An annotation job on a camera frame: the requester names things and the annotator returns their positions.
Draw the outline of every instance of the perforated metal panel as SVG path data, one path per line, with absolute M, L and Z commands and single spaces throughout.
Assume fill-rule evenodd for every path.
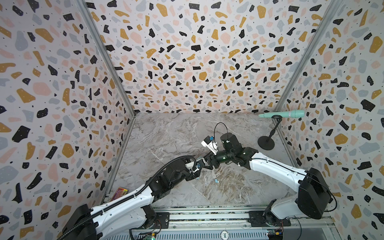
M 193 240 L 221 240 L 221 230 L 208 230 L 208 231 L 164 231 L 156 236 L 156 240 L 179 240 L 179 239 L 193 239 Z M 229 240 L 268 240 L 267 230 L 227 230 L 229 233 Z M 129 240 L 129 233 L 119 234 L 110 237 L 107 240 Z

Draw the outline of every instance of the robotic arm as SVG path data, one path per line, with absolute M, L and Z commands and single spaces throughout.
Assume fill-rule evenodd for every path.
M 281 200 L 272 200 L 259 224 L 276 226 L 281 219 L 299 214 L 321 218 L 331 202 L 331 194 L 318 170 L 298 169 L 270 159 L 251 147 L 242 147 L 232 133 L 222 135 L 220 140 L 224 147 L 222 151 L 218 151 L 213 137 L 208 136 L 202 145 L 211 152 L 203 158 L 196 161 L 193 156 L 177 157 L 129 194 L 92 209 L 86 204 L 78 207 L 58 240 L 103 240 L 128 229 L 149 228 L 156 218 L 151 203 L 168 195 L 181 181 L 199 177 L 203 168 L 213 170 L 221 163 L 229 162 L 267 174 L 297 192 Z

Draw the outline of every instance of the marble floor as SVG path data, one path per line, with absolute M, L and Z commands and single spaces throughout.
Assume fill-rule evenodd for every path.
M 139 113 L 111 195 L 118 187 L 130 191 L 138 188 L 164 163 L 177 156 L 204 156 L 209 149 L 202 147 L 201 141 L 207 135 L 213 135 L 218 122 L 225 123 L 228 131 L 237 136 L 243 147 L 262 150 L 257 145 L 257 139 L 269 134 L 272 120 L 259 118 L 257 114 L 241 113 Z M 226 130 L 220 124 L 216 128 L 216 138 L 223 133 Z M 261 152 L 291 165 L 277 133 L 273 140 L 275 148 Z M 221 164 L 218 169 L 203 169 L 199 179 L 182 181 L 153 206 L 265 205 L 272 199 L 280 199 L 291 193 L 286 185 L 263 173 L 235 164 Z

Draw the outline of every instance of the terrazzo wall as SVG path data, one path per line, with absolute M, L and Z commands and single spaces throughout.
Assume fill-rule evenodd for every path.
M 342 239 L 384 238 L 384 3 L 344 2 L 283 111 L 285 141 L 301 167 L 320 170 L 335 195 Z
M 0 19 L 0 239 L 56 239 L 100 204 L 126 107 L 73 1 L 1 1 Z
M 272 110 L 326 0 L 89 0 L 136 112 Z

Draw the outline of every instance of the metal corner post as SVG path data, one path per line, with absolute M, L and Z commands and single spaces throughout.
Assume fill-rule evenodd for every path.
M 121 82 L 119 81 L 119 76 L 115 70 L 115 67 L 112 64 L 112 61 L 105 49 L 105 46 L 101 40 L 100 34 L 96 28 L 96 25 L 94 21 L 92 20 L 91 14 L 88 11 L 88 7 L 85 4 L 84 0 L 76 0 L 77 8 L 80 11 L 81 16 L 83 17 L 85 24 L 92 36 L 92 39 L 94 40 L 96 47 L 98 48 L 101 57 L 104 60 L 104 63 L 110 72 L 113 81 L 115 82 L 116 87 L 118 88 L 118 91 L 120 93 L 121 98 L 124 101 L 124 104 L 127 108 L 128 113 L 132 116 L 132 118 L 135 117 L 135 112 L 133 111 L 132 104 L 129 101 L 129 98 L 127 97 L 127 94 L 125 93 L 124 87 L 122 86 Z
M 281 111 L 285 100 L 288 98 L 293 86 L 297 83 L 297 80 L 299 79 L 301 72 L 303 71 L 304 67 L 306 66 L 306 63 L 312 56 L 313 52 L 316 49 L 317 44 L 320 42 L 322 37 L 324 36 L 327 27 L 329 26 L 329 23 L 331 22 L 332 18 L 336 15 L 336 12 L 339 10 L 340 5 L 344 2 L 344 0 L 331 0 L 331 3 L 329 4 L 328 8 L 326 9 L 323 19 L 320 21 L 319 27 L 317 28 L 315 34 L 313 35 L 312 41 L 309 43 L 307 49 L 305 50 L 303 56 L 301 57 L 299 61 L 299 65 L 292 74 L 291 79 L 289 80 L 287 86 L 285 86 L 285 90 L 283 91 L 283 94 L 280 97 L 279 102 L 276 104 L 274 112 Z

